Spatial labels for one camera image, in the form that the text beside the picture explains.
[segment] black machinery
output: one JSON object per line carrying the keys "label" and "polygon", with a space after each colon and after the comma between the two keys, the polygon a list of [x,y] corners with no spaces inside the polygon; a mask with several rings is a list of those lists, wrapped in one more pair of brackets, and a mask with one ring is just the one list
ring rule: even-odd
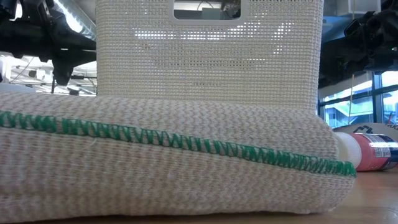
{"label": "black machinery", "polygon": [[67,85],[73,69],[96,60],[96,42],[71,30],[65,15],[53,9],[53,0],[19,0],[22,18],[16,16],[17,0],[0,0],[0,52],[52,60],[54,78]]}
{"label": "black machinery", "polygon": [[398,0],[355,19],[345,36],[322,44],[319,88],[363,71],[398,70]]}

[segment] metal frame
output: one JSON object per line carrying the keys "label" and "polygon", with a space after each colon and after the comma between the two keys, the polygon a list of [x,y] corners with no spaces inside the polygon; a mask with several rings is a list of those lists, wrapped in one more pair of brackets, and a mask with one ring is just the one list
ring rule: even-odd
{"label": "metal frame", "polygon": [[[373,122],[374,123],[383,123],[384,119],[384,107],[383,107],[383,99],[382,95],[384,93],[389,93],[392,91],[397,91],[398,90],[398,85],[392,85],[392,86],[387,86],[382,88],[382,80],[381,80],[381,73],[373,73],[372,74],[372,90],[364,93],[358,93],[353,95],[353,100],[365,98],[365,97],[372,97],[373,100]],[[326,105],[332,105],[335,103],[340,103],[343,101],[349,101],[350,96],[344,97],[344,98],[339,98],[335,100],[330,100],[327,102],[323,102],[323,99],[319,99],[318,102],[318,115],[321,117],[323,120],[325,120],[325,106]]]}

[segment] woven fabric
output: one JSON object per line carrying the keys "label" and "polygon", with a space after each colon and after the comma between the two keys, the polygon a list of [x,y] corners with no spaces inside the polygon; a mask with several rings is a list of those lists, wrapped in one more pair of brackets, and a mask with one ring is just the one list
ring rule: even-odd
{"label": "woven fabric", "polygon": [[[303,116],[295,119],[290,110],[263,106],[0,93],[0,111],[10,111],[0,116],[6,127],[24,126],[16,113],[33,115],[36,124],[36,115],[56,116],[336,158],[332,133],[307,110],[298,110]],[[42,122],[37,129],[49,131],[49,123]],[[280,132],[280,126],[289,128]],[[0,149],[2,223],[98,215],[327,212],[354,183],[354,177],[333,171],[17,128],[0,128]]]}
{"label": "woven fabric", "polygon": [[176,25],[169,2],[97,1],[99,95],[315,109],[322,0],[251,0],[237,26]]}

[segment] wooden table surface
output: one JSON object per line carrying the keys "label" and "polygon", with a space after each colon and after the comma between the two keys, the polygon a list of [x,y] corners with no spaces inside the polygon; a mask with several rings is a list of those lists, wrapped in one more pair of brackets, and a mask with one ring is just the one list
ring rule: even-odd
{"label": "wooden table surface", "polygon": [[398,223],[398,169],[359,173],[354,189],[334,211],[317,215],[284,213],[247,213],[203,215],[196,217],[96,217],[39,222],[46,224],[161,224],[161,223]]}

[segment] rolled fabric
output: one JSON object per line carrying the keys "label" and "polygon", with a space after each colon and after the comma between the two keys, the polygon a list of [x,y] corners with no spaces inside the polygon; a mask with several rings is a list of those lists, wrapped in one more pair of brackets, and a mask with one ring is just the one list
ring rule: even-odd
{"label": "rolled fabric", "polygon": [[201,101],[0,93],[0,222],[327,212],[356,173],[336,160],[327,125],[301,115]]}

